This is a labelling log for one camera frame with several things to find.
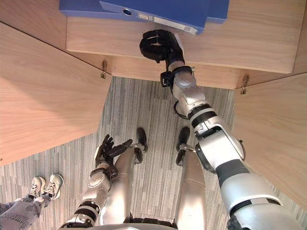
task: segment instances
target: floor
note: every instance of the floor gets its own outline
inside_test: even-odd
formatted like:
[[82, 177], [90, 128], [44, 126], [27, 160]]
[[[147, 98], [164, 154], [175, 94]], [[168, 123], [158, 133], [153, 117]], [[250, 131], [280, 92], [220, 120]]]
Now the floor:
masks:
[[[217, 114], [233, 128], [233, 91], [203, 89]], [[89, 173], [94, 168], [95, 149], [104, 136], [109, 133], [115, 144], [119, 144], [129, 138], [135, 140], [136, 128], [143, 127], [149, 149], [143, 163], [135, 166], [131, 212], [134, 217], [172, 221], [181, 177], [181, 168], [175, 164], [175, 144], [181, 128], [189, 125], [175, 115], [174, 102], [169, 89], [162, 88], [159, 82], [114, 77], [97, 133], [0, 167], [0, 202], [9, 202], [27, 194], [35, 175], [48, 180], [52, 173], [60, 173], [65, 179], [60, 199], [44, 209], [39, 221], [31, 228], [57, 229], [81, 201]], [[189, 143], [195, 145], [195, 138], [190, 137]], [[217, 177], [209, 172], [204, 172], [204, 175], [207, 229], [225, 230], [228, 216], [222, 204]], [[306, 211], [271, 186], [307, 229]]]

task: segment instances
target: binder ring hole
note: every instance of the binder ring hole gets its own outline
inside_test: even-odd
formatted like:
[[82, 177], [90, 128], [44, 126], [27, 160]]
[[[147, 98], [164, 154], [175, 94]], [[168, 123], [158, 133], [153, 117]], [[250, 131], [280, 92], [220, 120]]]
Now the binder ring hole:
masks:
[[124, 12], [124, 14], [127, 15], [127, 16], [131, 16], [131, 15], [132, 15], [131, 11], [128, 10], [128, 9], [124, 9], [123, 12]]

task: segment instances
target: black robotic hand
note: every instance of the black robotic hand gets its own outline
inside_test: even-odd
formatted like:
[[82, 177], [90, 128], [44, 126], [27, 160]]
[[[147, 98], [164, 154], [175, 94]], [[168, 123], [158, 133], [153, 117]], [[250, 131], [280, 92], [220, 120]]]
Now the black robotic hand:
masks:
[[109, 134], [107, 134], [96, 153], [95, 156], [96, 167], [103, 161], [108, 162], [109, 165], [113, 165], [114, 157], [122, 154], [131, 144], [132, 144], [132, 139], [129, 139], [126, 142], [122, 143], [121, 145], [113, 147], [114, 145], [113, 138], [110, 137]]
[[174, 61], [183, 61], [183, 51], [175, 35], [166, 30], [152, 30], [143, 34], [140, 50], [144, 57], [157, 63], [166, 61], [166, 70]]

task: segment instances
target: wood grain surface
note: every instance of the wood grain surface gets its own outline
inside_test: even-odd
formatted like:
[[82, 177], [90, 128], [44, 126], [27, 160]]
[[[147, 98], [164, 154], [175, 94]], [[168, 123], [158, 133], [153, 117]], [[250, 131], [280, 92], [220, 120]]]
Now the wood grain surface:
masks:
[[307, 6], [305, 7], [305, 15], [297, 47], [293, 72], [289, 74], [280, 74], [280, 73], [243, 69], [241, 72], [241, 79], [243, 79], [245, 75], [249, 75], [249, 81], [247, 85], [254, 85], [305, 72], [307, 72]]
[[207, 23], [201, 35], [154, 23], [69, 17], [69, 51], [142, 57], [142, 34], [152, 29], [177, 32], [185, 59], [209, 65], [290, 73], [306, 0], [231, 0], [224, 24]]
[[[240, 80], [240, 70], [187, 62], [195, 67], [194, 75], [200, 86], [235, 89]], [[160, 81], [165, 72], [165, 63], [157, 64], [153, 60], [132, 57], [116, 57], [111, 60], [111, 73], [114, 76], [129, 77], [150, 81]]]
[[307, 73], [235, 93], [246, 162], [307, 209]]
[[66, 48], [67, 17], [59, 0], [1, 0], [0, 21], [61, 49]]
[[0, 24], [0, 164], [96, 131], [111, 78]]

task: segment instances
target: gray pants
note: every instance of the gray pants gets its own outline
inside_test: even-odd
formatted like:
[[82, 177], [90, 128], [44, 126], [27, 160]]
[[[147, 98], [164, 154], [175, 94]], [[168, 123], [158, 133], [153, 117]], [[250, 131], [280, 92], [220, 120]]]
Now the gray pants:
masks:
[[7, 204], [0, 203], [0, 230], [28, 229], [50, 201], [49, 196], [42, 195], [35, 200], [26, 196]]

